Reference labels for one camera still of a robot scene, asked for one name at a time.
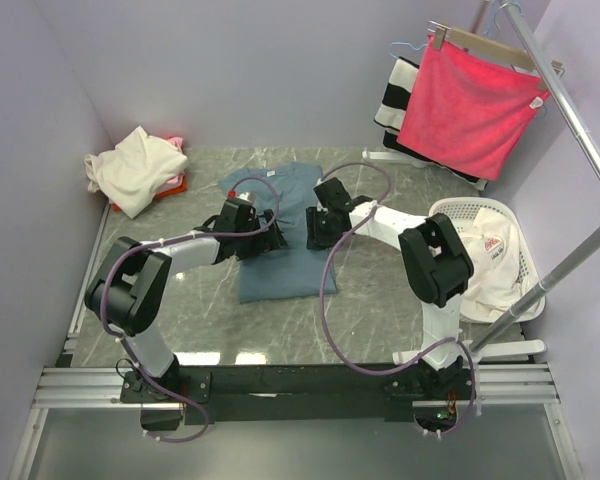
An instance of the pink towel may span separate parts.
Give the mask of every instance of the pink towel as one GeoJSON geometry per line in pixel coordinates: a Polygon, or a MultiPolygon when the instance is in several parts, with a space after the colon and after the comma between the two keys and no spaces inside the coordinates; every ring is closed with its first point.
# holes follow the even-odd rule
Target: pink towel
{"type": "MultiPolygon", "coordinates": [[[[175,146],[180,151],[180,153],[182,153],[182,143],[184,142],[184,138],[169,137],[169,138],[167,138],[167,142],[169,142],[171,145],[175,146]]],[[[167,182],[158,189],[158,191],[156,192],[156,195],[158,195],[160,193],[168,192],[169,190],[173,190],[174,188],[178,188],[180,185],[182,185],[183,180],[184,180],[184,173],[181,173],[181,174],[167,180],[167,182]]]]}
{"type": "Polygon", "coordinates": [[[449,168],[496,180],[549,92],[538,88],[538,77],[446,41],[436,50],[432,42],[431,37],[398,143],[449,168]]]}

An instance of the floor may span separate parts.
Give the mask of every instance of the floor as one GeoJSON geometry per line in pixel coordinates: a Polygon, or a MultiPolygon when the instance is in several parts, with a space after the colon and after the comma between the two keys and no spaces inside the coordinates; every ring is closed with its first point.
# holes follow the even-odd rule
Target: floor
{"type": "MultiPolygon", "coordinates": [[[[324,171],[360,161],[360,149],[195,149],[188,151],[189,190],[161,199],[136,219],[111,212],[100,255],[120,236],[152,240],[184,233],[218,212],[223,195],[217,181],[244,166],[273,168],[290,162],[320,165],[324,171]]],[[[426,215],[439,199],[476,196],[476,190],[447,170],[383,166],[393,179],[385,205],[426,215]]],[[[384,179],[371,169],[351,167],[337,174],[352,194],[377,197],[384,179]]],[[[310,364],[337,360],[324,340],[317,298],[237,301],[239,263],[226,261],[174,278],[158,315],[167,345],[184,364],[310,364]]],[[[420,348],[422,312],[411,292],[397,250],[357,237],[336,256],[339,293],[327,303],[335,340],[355,362],[391,361],[394,351],[420,348]]],[[[462,323],[461,338],[474,338],[485,325],[462,323]]],[[[513,325],[500,341],[521,340],[513,325]]],[[[84,314],[72,366],[112,366],[123,357],[92,312],[84,314]]]]}
{"type": "MultiPolygon", "coordinates": [[[[182,428],[176,435],[199,427],[182,428]]],[[[541,405],[485,407],[442,442],[382,420],[239,422],[186,445],[143,438],[138,412],[52,410],[30,477],[44,480],[564,480],[541,405]]]]}

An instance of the white wall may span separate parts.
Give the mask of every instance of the white wall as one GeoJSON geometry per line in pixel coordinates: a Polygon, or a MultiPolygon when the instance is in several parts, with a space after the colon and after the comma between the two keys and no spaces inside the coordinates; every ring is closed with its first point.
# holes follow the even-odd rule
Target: white wall
{"type": "Polygon", "coordinates": [[[0,479],[62,349],[102,199],[82,156],[110,145],[30,0],[0,0],[0,479]]]}
{"type": "MultiPolygon", "coordinates": [[[[365,146],[389,43],[424,43],[429,19],[467,28],[482,0],[35,1],[114,142],[142,124],[206,146],[365,146]]],[[[522,3],[535,26],[548,0],[522,3]]]]}
{"type": "MultiPolygon", "coordinates": [[[[600,0],[553,0],[537,29],[600,145],[600,0]]],[[[532,127],[490,196],[512,206],[546,274],[600,222],[600,184],[554,104],[532,127]]],[[[588,479],[600,479],[600,252],[547,299],[527,333],[546,355],[588,479]]]]}

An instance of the laundry basket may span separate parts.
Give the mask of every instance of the laundry basket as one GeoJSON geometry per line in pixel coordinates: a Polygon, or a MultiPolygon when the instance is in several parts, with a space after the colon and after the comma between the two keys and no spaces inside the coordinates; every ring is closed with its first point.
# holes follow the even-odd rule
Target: laundry basket
{"type": "MultiPolygon", "coordinates": [[[[433,215],[434,213],[444,213],[451,219],[453,226],[458,233],[460,233],[473,226],[473,220],[476,218],[478,211],[480,211],[481,208],[495,210],[511,220],[511,222],[517,227],[518,233],[520,234],[520,274],[518,277],[518,282],[528,275],[534,275],[536,278],[538,278],[538,271],[536,270],[533,260],[531,259],[531,253],[529,252],[529,247],[527,247],[527,242],[524,239],[524,235],[522,234],[518,220],[506,205],[495,200],[491,200],[490,198],[445,198],[444,200],[440,200],[432,205],[431,209],[429,210],[429,216],[433,215]]],[[[544,298],[542,298],[538,302],[537,308],[523,313],[517,322],[526,322],[536,318],[542,313],[542,310],[544,310],[544,303],[544,298]]],[[[462,320],[477,323],[493,323],[496,319],[488,317],[470,318],[463,315],[462,320]]]]}

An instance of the striped towel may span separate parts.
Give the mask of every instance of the striped towel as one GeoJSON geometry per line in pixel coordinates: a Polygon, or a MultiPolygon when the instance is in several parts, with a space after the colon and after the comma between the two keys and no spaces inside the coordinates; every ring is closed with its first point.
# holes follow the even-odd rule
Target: striped towel
{"type": "MultiPolygon", "coordinates": [[[[389,77],[387,89],[382,98],[382,103],[380,104],[380,108],[378,109],[378,113],[376,113],[374,121],[385,129],[384,138],[382,139],[382,144],[385,148],[410,155],[423,162],[433,163],[444,167],[430,158],[420,155],[418,152],[398,143],[398,133],[400,133],[402,123],[404,122],[404,116],[407,111],[407,106],[409,104],[409,99],[411,98],[411,92],[413,91],[413,85],[416,82],[419,69],[420,66],[418,64],[413,63],[406,58],[400,57],[396,60],[396,64],[389,77]]],[[[483,190],[486,185],[486,181],[481,178],[473,177],[451,168],[449,170],[455,175],[468,181],[479,190],[483,190]]]]}

